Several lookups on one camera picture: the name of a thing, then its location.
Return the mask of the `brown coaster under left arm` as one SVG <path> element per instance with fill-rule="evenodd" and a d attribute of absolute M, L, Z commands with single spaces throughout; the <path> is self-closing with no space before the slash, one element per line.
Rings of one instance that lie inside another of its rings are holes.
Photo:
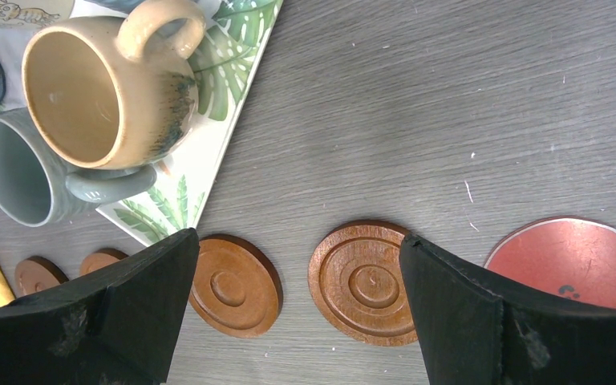
<path fill-rule="evenodd" d="M 22 296 L 35 294 L 69 281 L 67 275 L 52 261 L 32 256 L 15 267 L 14 279 Z"/>

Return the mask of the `brown wooden ringed coaster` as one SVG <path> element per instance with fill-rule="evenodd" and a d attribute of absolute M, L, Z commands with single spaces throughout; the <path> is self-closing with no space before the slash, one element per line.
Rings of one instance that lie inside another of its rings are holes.
<path fill-rule="evenodd" d="M 259 248 L 240 237 L 214 234 L 200 240 L 188 300 L 221 333 L 256 338 L 278 319 L 283 288 L 273 263 Z"/>

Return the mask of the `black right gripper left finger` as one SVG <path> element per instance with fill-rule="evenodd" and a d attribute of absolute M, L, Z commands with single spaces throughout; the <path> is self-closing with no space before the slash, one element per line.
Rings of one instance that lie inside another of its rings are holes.
<path fill-rule="evenodd" d="M 199 250 L 182 229 L 1 306 L 0 384 L 165 383 Z"/>

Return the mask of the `red round coaster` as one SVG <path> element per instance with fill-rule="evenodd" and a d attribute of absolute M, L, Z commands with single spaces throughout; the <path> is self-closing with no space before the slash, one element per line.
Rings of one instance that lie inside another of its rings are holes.
<path fill-rule="evenodd" d="M 598 221 L 534 221 L 500 240 L 484 267 L 548 294 L 616 309 L 616 229 Z"/>

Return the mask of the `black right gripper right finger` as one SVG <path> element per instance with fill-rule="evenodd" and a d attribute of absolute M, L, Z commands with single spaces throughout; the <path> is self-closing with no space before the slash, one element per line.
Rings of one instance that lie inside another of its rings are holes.
<path fill-rule="evenodd" d="M 399 251 L 432 384 L 616 384 L 616 309 L 525 286 L 410 233 Z"/>

